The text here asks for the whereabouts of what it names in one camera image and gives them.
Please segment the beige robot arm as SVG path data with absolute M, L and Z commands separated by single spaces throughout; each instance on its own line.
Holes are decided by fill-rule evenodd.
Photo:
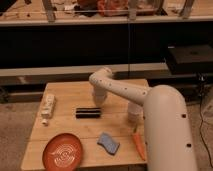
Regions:
M 148 171 L 198 171 L 186 102 L 177 89 L 114 80 L 109 68 L 91 74 L 89 82 L 98 105 L 111 92 L 143 108 Z

